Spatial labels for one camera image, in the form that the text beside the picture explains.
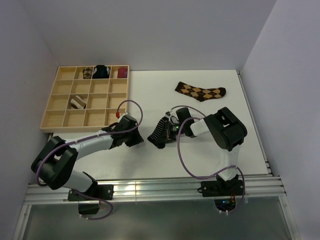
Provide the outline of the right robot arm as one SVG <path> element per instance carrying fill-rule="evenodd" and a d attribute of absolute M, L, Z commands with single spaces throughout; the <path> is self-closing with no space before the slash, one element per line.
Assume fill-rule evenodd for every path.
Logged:
<path fill-rule="evenodd" d="M 176 122 L 172 121 L 173 110 L 176 110 Z M 208 176 L 196 176 L 183 161 L 180 138 L 181 135 L 195 138 L 206 133 L 211 134 L 220 148 L 220 160 L 216 172 Z M 232 181 L 236 179 L 236 176 L 244 176 L 238 167 L 238 158 L 247 134 L 245 125 L 227 107 L 219 109 L 214 114 L 205 115 L 194 107 L 178 105 L 165 113 L 148 140 L 158 149 L 163 149 L 166 144 L 176 142 L 178 157 L 184 170 L 198 180 L 219 177 L 216 189 L 220 194 L 227 195 L 234 188 Z"/>

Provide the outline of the rolled black blue sock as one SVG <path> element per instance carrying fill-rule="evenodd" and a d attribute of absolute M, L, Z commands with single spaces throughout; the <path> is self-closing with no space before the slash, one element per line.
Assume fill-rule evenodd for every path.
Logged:
<path fill-rule="evenodd" d="M 111 69 L 106 65 L 96 65 L 92 73 L 92 78 L 108 79 L 110 77 L 110 71 Z"/>

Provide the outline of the rolled red sock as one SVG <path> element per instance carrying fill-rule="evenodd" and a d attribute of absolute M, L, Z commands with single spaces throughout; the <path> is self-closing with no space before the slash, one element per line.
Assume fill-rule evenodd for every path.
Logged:
<path fill-rule="evenodd" d="M 118 79 L 126 79 L 128 77 L 128 68 L 127 67 L 120 67 L 117 71 L 117 78 Z"/>

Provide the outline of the wooden compartment tray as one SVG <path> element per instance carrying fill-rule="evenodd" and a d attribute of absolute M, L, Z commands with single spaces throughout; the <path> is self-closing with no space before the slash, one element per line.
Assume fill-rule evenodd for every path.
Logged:
<path fill-rule="evenodd" d="M 105 65 L 110 68 L 109 78 L 83 79 L 83 68 L 94 71 L 95 66 L 58 68 L 40 125 L 44 133 L 95 132 L 116 122 L 116 112 L 127 111 L 129 65 Z M 127 78 L 117 78 L 120 67 L 128 69 Z M 85 109 L 71 108 L 71 97 L 76 95 L 86 101 Z"/>

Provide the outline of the tan brown striped sock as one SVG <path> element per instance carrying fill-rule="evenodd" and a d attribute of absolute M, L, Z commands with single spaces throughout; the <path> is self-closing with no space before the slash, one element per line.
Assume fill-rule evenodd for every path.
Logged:
<path fill-rule="evenodd" d="M 70 99 L 70 107 L 76 110 L 83 110 L 86 108 L 87 102 L 79 95 L 72 96 Z"/>

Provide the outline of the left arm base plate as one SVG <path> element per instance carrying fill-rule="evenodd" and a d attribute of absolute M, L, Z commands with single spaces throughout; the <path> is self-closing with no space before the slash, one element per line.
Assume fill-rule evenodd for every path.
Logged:
<path fill-rule="evenodd" d="M 67 200 L 69 202 L 78 202 L 78 213 L 83 218 L 89 220 L 101 220 L 110 216 L 113 212 L 113 205 L 110 200 L 113 199 L 114 185 L 112 184 L 95 184 L 90 187 L 86 192 L 71 189 L 68 193 Z M 95 216 L 102 205 L 109 206 L 109 210 L 105 215 Z"/>

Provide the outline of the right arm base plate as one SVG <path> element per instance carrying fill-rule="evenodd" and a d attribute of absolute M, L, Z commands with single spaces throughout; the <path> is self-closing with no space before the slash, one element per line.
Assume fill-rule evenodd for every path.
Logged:
<path fill-rule="evenodd" d="M 204 198 L 218 197 L 219 199 L 214 200 L 215 207 L 223 213 L 229 213 L 237 207 L 236 197 L 244 198 L 245 182 L 239 179 L 238 174 L 227 181 L 217 176 L 214 181 L 202 181 L 197 192 Z"/>

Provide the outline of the aluminium rail frame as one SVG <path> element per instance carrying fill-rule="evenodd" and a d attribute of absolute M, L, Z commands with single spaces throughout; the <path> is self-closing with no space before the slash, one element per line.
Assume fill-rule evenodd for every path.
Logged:
<path fill-rule="evenodd" d="M 175 91 L 179 82 L 225 88 L 220 99 L 199 102 Z M 219 214 L 213 198 L 202 197 L 201 182 L 184 171 L 175 145 L 163 150 L 149 142 L 120 147 L 80 160 L 103 184 L 114 185 L 112 215 L 85 220 L 68 190 L 30 185 L 14 233 L 16 240 L 298 240 L 282 180 L 270 170 L 242 81 L 236 70 L 133 71 L 129 98 L 143 108 L 140 132 L 146 138 L 173 106 L 189 105 L 204 113 L 230 108 L 246 125 L 240 150 L 246 196 L 234 212 Z"/>

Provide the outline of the brown argyle sock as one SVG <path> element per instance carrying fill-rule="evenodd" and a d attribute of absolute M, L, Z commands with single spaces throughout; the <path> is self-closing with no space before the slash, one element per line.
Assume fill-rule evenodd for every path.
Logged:
<path fill-rule="evenodd" d="M 224 87 L 201 88 L 186 84 L 181 81 L 177 84 L 174 90 L 182 95 L 196 99 L 199 102 L 221 99 L 227 93 L 227 90 Z"/>

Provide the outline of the rolled argyle sock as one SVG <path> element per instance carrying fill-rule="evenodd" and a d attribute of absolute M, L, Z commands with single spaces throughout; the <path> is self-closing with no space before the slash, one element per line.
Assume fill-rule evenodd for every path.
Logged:
<path fill-rule="evenodd" d="M 82 78 L 83 79 L 91 79 L 93 74 L 93 68 L 92 67 L 84 67 L 82 70 Z"/>

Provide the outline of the black white striped sock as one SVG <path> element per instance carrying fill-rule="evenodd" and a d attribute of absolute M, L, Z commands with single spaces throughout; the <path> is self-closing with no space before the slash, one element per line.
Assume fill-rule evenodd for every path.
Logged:
<path fill-rule="evenodd" d="M 147 137 L 147 140 L 156 148 L 163 149 L 166 143 L 171 141 L 169 127 L 169 118 L 167 116 L 162 117 L 153 132 Z"/>

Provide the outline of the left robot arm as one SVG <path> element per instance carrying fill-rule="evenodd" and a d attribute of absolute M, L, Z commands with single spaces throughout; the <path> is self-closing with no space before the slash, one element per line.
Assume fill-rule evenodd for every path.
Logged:
<path fill-rule="evenodd" d="M 59 136 L 52 137 L 33 161 L 31 170 L 37 180 L 41 179 L 52 190 L 73 189 L 86 200 L 91 200 L 98 193 L 97 181 L 85 172 L 74 170 L 76 161 L 122 144 L 132 147 L 143 142 L 137 120 L 125 114 L 111 127 L 105 127 L 95 135 L 69 142 Z"/>

